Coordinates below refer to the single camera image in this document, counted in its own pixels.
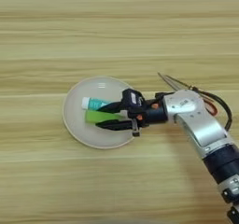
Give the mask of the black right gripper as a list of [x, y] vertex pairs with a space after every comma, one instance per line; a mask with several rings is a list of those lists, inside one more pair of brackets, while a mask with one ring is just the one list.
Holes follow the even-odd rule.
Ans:
[[[98, 109], [99, 112], [119, 113], [124, 109], [121, 102], [114, 102], [104, 105]], [[140, 129], [152, 124], [164, 123], [168, 120], [162, 100], [146, 100], [138, 106], [131, 106], [127, 110], [130, 120], [106, 120], [96, 123], [96, 126], [110, 131], [124, 131], [133, 129], [133, 136], [140, 135]]]

